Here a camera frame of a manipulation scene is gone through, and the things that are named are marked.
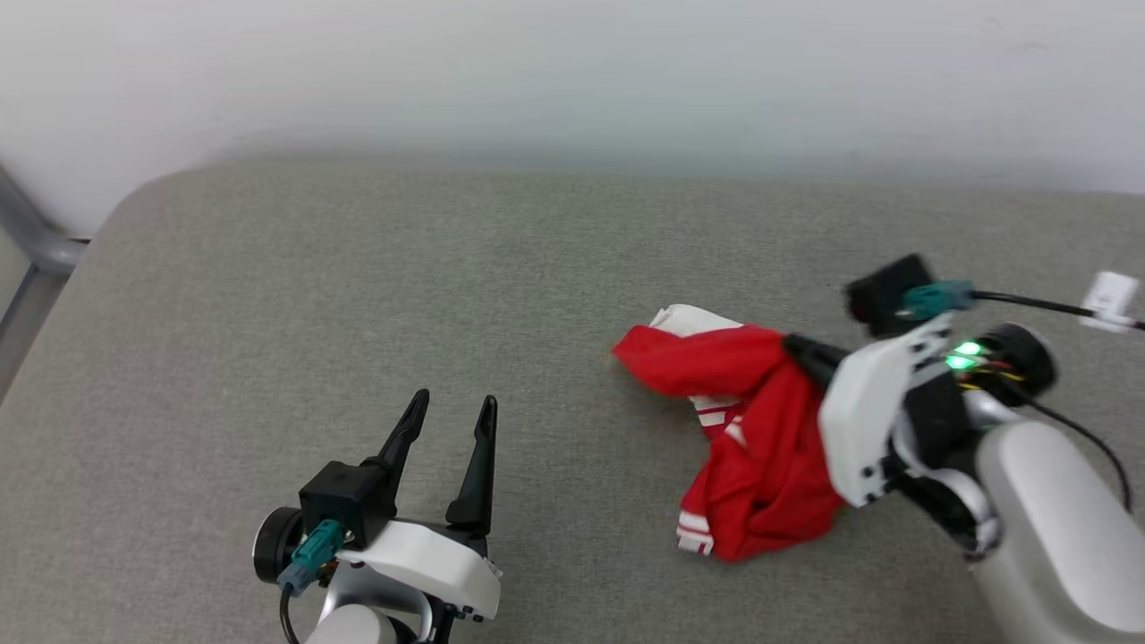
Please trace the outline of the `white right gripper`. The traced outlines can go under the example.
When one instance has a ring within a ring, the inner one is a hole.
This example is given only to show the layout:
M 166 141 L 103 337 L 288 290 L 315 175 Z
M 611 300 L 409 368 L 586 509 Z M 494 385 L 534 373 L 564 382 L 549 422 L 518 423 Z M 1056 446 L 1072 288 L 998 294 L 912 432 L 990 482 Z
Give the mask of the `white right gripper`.
M 881 498 L 882 460 L 897 427 L 905 396 L 913 388 L 947 375 L 953 314 L 929 319 L 908 333 L 847 350 L 803 333 L 782 339 L 785 354 L 810 380 L 826 391 L 819 406 L 819 434 L 826 448 L 834 490 L 850 506 Z

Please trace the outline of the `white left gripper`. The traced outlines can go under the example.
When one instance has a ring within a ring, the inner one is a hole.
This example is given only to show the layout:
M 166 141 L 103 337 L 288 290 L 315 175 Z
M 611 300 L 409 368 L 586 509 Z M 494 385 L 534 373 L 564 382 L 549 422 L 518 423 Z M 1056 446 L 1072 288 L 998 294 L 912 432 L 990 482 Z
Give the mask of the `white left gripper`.
M 414 393 L 382 448 L 361 465 L 380 477 L 381 498 L 395 503 L 412 445 L 421 435 L 429 390 Z M 498 402 L 487 395 L 474 429 L 474 448 L 447 526 L 487 537 L 492 527 Z M 335 607 L 361 604 L 417 614 L 429 623 L 437 599 L 469 616 L 492 620 L 502 599 L 502 574 L 483 555 L 421 523 L 393 521 L 368 549 L 338 553 Z

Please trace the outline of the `red and white garment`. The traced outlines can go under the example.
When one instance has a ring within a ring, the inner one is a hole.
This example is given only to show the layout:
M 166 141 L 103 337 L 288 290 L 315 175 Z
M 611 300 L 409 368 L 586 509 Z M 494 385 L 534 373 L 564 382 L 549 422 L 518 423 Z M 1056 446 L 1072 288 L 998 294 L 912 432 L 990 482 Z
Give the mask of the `red and white garment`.
M 706 437 L 676 521 L 680 550 L 735 563 L 831 531 L 843 498 L 819 435 L 823 394 L 784 335 L 674 304 L 611 352 L 645 387 L 690 401 Z

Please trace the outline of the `grey fabric sofa cushion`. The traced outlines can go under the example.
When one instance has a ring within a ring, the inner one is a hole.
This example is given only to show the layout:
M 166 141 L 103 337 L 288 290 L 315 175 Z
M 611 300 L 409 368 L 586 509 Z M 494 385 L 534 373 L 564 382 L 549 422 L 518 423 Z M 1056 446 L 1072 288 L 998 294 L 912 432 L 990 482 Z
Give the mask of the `grey fabric sofa cushion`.
M 1079 304 L 1145 196 L 232 165 L 131 194 L 0 403 L 0 644 L 284 644 L 252 542 L 431 391 L 398 511 L 441 521 L 500 403 L 503 606 L 455 644 L 998 644 L 900 496 L 742 565 L 676 549 L 706 445 L 610 351 L 670 304 L 856 347 L 846 283 Z

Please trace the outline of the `grey metal frame tube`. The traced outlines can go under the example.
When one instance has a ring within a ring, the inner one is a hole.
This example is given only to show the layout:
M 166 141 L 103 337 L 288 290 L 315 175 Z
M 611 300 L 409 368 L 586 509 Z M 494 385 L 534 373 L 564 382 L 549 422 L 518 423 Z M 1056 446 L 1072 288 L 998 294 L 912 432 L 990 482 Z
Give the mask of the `grey metal frame tube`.
M 0 165 L 0 402 L 87 248 L 49 223 Z

